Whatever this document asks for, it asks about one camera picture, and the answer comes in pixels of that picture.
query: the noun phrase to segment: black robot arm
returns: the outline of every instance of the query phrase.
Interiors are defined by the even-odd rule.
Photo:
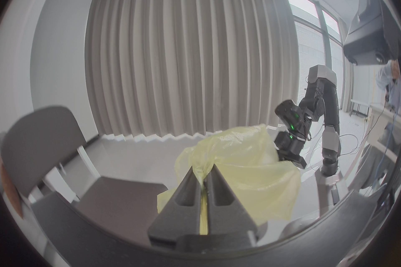
[[[292,100],[285,100],[277,106],[275,113],[287,126],[287,131],[279,132],[274,141],[280,160],[290,160],[302,169],[306,167],[299,153],[305,142],[311,139],[312,121],[316,122],[324,115],[322,172],[327,176],[336,173],[341,152],[336,83],[336,74],[332,70],[316,65],[309,69],[308,87],[299,106]]]

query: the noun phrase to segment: person's arm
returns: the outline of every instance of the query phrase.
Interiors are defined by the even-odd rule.
[[[390,84],[393,79],[398,79],[400,76],[400,71],[398,68],[398,61],[391,60],[383,68],[379,70],[376,75],[377,86],[385,90],[386,86]]]

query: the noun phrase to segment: window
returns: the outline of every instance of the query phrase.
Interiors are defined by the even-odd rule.
[[[326,65],[331,60],[331,69],[337,75],[338,105],[343,97],[343,46],[337,21],[323,10],[318,2],[311,0],[288,0],[295,19],[299,48],[298,104],[306,93],[309,68],[317,64]]]

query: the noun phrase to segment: white floor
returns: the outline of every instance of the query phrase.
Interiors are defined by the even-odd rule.
[[[322,122],[312,125],[312,137],[318,133],[321,124]],[[364,125],[367,126],[363,117],[355,114],[350,117],[347,113],[340,111],[341,135],[353,134],[360,143],[364,135]],[[163,142],[158,140],[136,142],[134,140],[116,141],[101,138],[89,146],[86,151],[101,176],[163,183],[167,188],[173,188],[177,186],[174,172],[175,159],[184,148],[194,146],[200,140],[199,137],[183,137],[180,140],[167,139]],[[293,208],[292,219],[297,219],[319,209],[314,171],[318,169],[322,159],[320,144],[321,140],[316,145],[316,150],[307,168],[302,171],[302,184]],[[341,144],[342,154],[345,154],[357,146],[357,139],[353,136],[344,136],[341,137]],[[305,146],[303,151],[305,158],[312,147]],[[348,154],[339,158],[339,165],[343,174],[348,170],[354,157],[354,154]],[[67,175],[64,179],[78,196],[82,196],[95,181],[78,157],[65,166],[65,171]],[[355,175],[355,171],[356,169],[350,175],[348,184]],[[259,244],[276,241],[286,224],[288,224],[286,220],[269,221],[268,232]]]

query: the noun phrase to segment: yellow plastic bag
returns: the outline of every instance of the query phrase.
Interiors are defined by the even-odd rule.
[[[185,148],[175,162],[178,183],[193,168],[203,186],[213,164],[257,225],[269,219],[291,218],[301,184],[299,169],[278,160],[266,125],[237,127],[212,135],[196,146]],[[158,212],[175,190],[158,195]],[[202,197],[201,234],[207,234],[207,204]]]

